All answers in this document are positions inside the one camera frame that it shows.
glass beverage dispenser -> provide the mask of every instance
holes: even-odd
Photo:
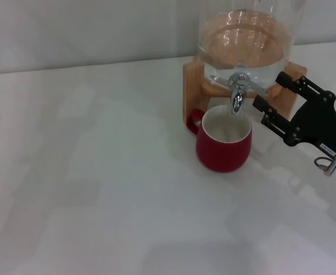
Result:
[[[202,0],[198,58],[205,78],[232,93],[238,114],[247,91],[265,96],[285,68],[305,0]]]

tap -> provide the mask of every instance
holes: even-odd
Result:
[[[230,106],[232,107],[233,115],[238,115],[240,113],[249,88],[253,89],[261,96],[267,96],[266,89],[251,81],[250,77],[245,73],[233,74],[229,78],[228,84],[232,91]]]

white table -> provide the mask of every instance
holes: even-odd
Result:
[[[243,168],[205,169],[189,60],[0,75],[0,275],[336,275],[336,173],[256,122]],[[336,93],[336,43],[291,61]]]

wooden stand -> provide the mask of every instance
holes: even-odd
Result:
[[[211,97],[231,97],[232,92],[215,86],[205,80],[205,65],[196,58],[183,66],[183,120],[186,123],[191,111],[195,108],[207,111]],[[294,80],[305,76],[307,69],[289,62],[284,70]],[[247,93],[247,98],[255,98],[257,93]],[[295,103],[297,94],[276,84],[268,90],[265,98],[278,112],[288,118]]]

mug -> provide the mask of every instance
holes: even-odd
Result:
[[[243,113],[232,116],[229,106],[216,106],[206,113],[194,109],[188,129],[197,136],[196,152],[201,163],[216,172],[232,172],[248,159],[252,124]]]

